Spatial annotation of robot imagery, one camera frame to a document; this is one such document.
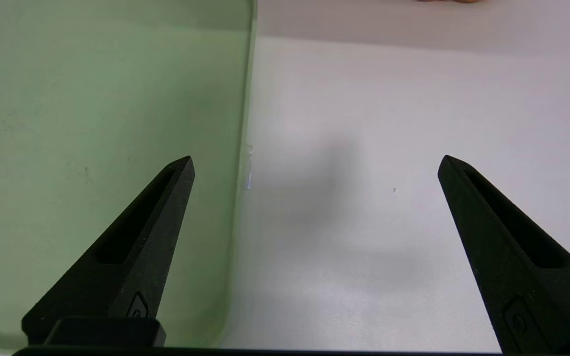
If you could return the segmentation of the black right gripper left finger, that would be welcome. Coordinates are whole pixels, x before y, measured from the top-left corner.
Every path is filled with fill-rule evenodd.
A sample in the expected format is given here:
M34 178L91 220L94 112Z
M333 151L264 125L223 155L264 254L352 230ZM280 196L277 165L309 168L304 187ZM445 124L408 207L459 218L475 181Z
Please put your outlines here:
M30 345L68 317L156 317L194 178L190 156L156 175L23 316Z

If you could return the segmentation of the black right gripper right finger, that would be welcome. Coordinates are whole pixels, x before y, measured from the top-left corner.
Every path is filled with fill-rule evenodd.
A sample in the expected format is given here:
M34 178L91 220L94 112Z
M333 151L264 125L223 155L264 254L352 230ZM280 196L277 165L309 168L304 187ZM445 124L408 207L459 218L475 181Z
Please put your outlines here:
M437 178L502 352L570 355L570 253L468 163Z

